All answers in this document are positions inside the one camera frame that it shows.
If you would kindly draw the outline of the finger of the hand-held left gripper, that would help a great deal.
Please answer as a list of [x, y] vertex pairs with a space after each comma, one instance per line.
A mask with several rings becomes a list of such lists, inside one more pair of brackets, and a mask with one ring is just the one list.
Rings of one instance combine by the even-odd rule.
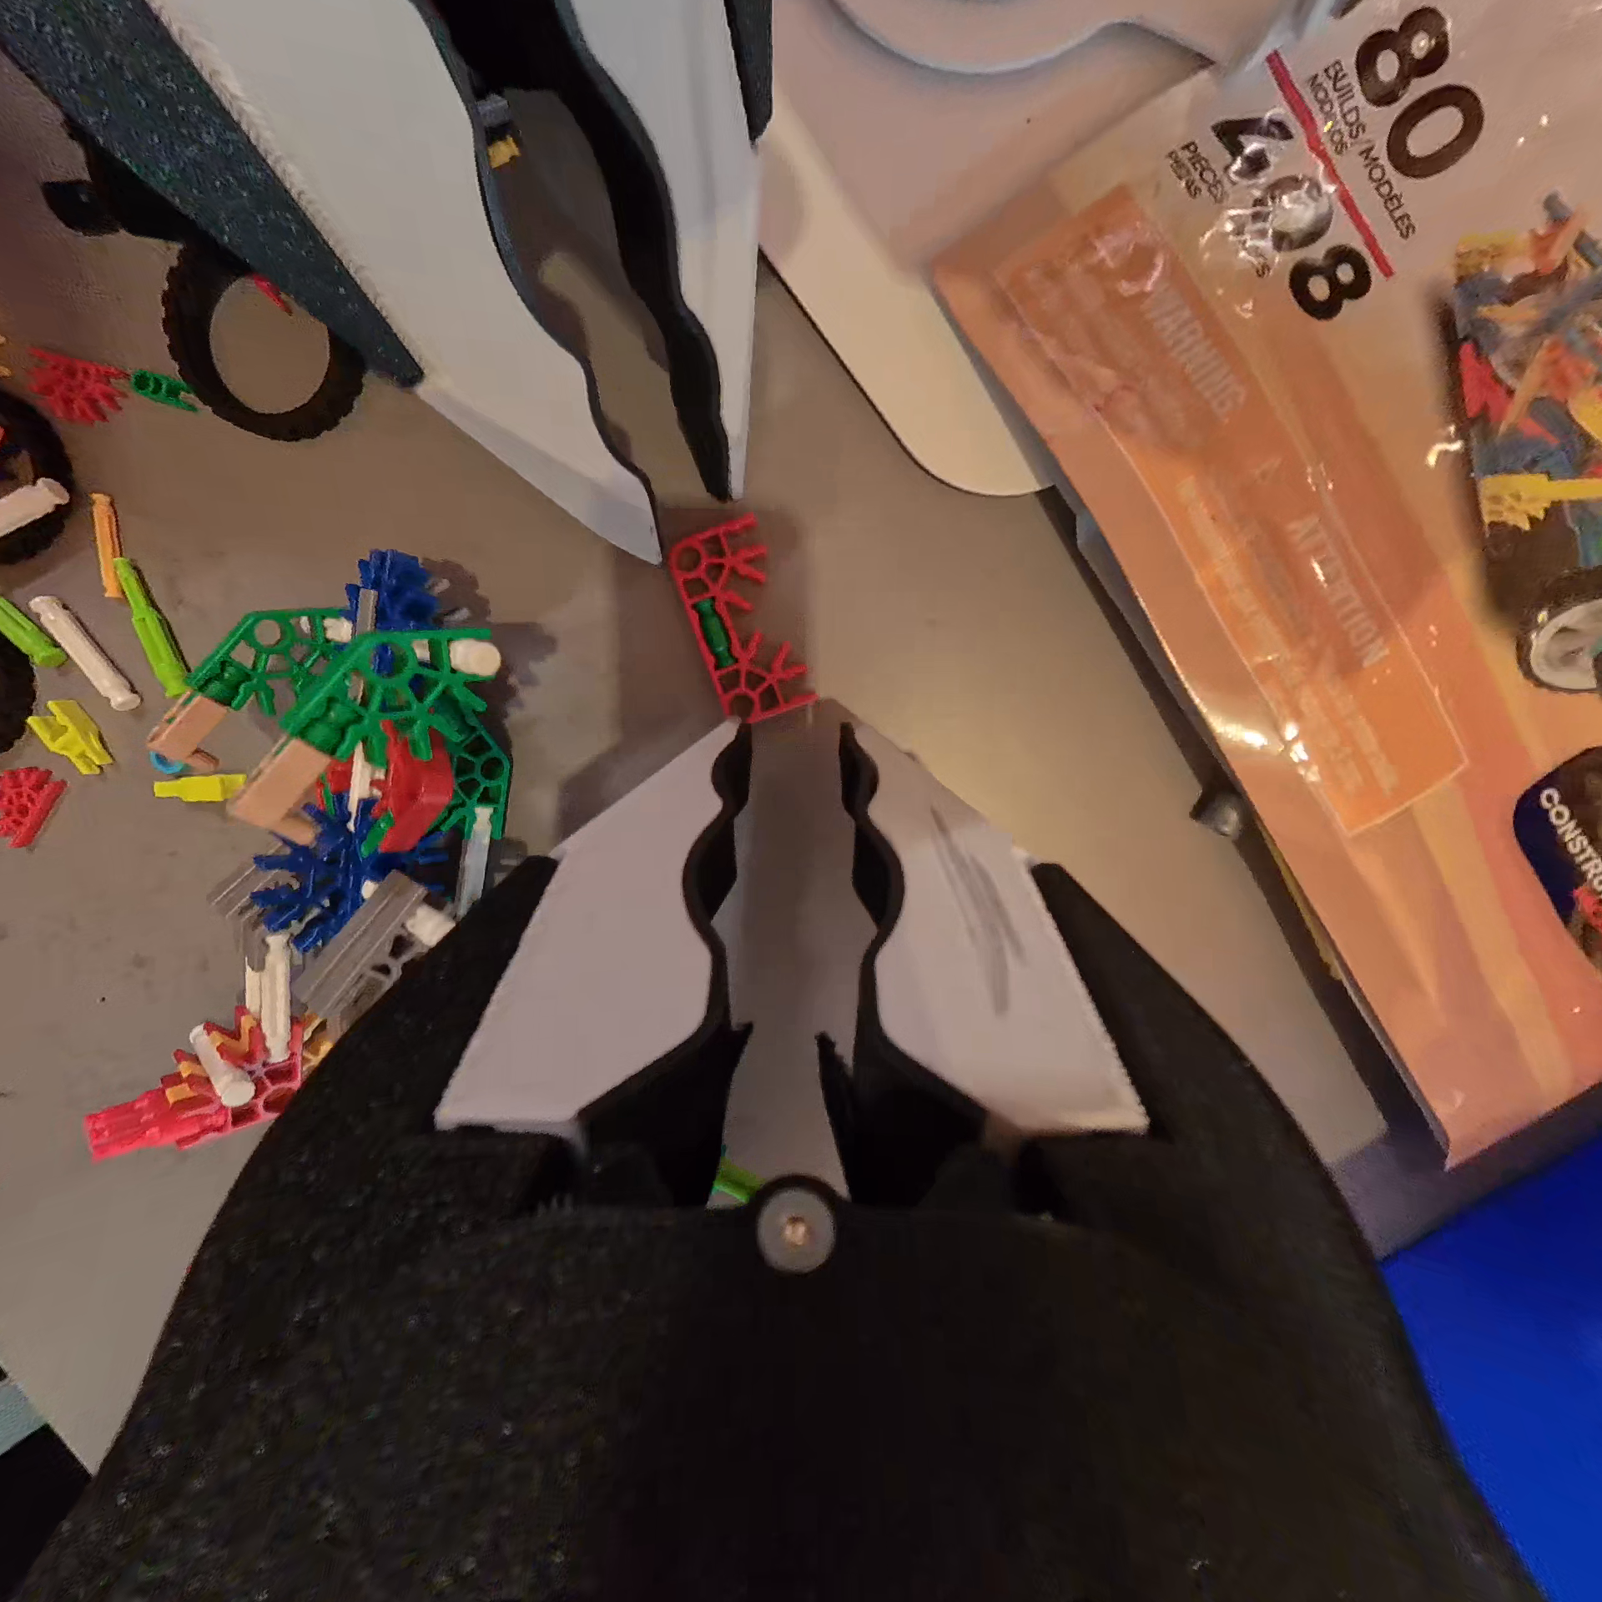
[[467, 78], [423, 4], [152, 4], [421, 368], [419, 397], [610, 545], [661, 563], [648, 481], [536, 317]]
[[764, 4], [555, 4], [574, 118], [629, 286], [667, 357], [703, 488], [743, 492], [755, 328]]

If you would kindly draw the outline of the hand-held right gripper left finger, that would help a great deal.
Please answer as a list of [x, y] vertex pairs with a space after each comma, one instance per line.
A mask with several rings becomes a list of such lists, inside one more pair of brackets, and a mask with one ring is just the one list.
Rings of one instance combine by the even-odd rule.
[[551, 852], [436, 1129], [551, 1137], [579, 1171], [642, 1156], [675, 1205], [709, 1201], [751, 1034], [715, 929], [751, 746], [717, 725]]

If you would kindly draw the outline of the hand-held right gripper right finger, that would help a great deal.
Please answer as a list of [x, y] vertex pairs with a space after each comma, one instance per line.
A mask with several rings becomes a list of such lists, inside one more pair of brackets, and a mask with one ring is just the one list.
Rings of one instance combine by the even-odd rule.
[[818, 1074], [856, 1205], [917, 1205], [963, 1152], [1146, 1135], [1035, 860], [885, 734], [837, 736], [852, 893], [871, 934], [848, 1053]]

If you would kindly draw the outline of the multicolour construction toy model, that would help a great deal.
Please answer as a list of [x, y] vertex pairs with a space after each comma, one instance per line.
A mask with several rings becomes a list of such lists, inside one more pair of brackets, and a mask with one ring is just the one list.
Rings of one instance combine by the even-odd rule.
[[253, 610], [146, 740], [158, 778], [248, 774], [223, 805], [274, 849], [211, 893], [244, 959], [158, 1085], [84, 1118], [91, 1160], [276, 1119], [335, 1039], [471, 910], [513, 765], [488, 723], [501, 654], [413, 555], [364, 557], [341, 606]]

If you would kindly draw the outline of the orange toy set package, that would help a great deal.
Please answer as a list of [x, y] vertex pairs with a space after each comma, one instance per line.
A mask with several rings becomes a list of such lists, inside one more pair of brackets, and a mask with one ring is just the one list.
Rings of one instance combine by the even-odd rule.
[[932, 261], [1462, 1165], [1600, 1074], [1600, 4], [1359, 4]]

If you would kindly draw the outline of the yellow connector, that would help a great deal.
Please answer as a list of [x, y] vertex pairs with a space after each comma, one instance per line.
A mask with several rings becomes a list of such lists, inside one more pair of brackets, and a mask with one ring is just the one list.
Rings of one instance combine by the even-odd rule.
[[26, 717], [26, 728], [47, 751], [64, 757], [80, 774], [101, 774], [114, 765], [101, 728], [72, 698], [45, 702], [42, 713]]

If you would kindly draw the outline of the blue plastic storage bin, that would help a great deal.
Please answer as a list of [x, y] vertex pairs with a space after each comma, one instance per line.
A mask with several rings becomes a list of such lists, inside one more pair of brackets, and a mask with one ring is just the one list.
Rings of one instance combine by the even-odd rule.
[[1380, 1270], [1436, 1407], [1535, 1581], [1548, 1598], [1598, 1600], [1598, 1142]]

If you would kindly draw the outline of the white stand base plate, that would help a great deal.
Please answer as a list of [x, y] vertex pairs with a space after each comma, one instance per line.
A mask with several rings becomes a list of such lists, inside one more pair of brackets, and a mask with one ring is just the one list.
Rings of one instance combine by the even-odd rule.
[[932, 259], [1056, 158], [1272, 29], [1264, 2], [772, 4], [761, 248], [917, 465], [1018, 496], [1041, 454]]

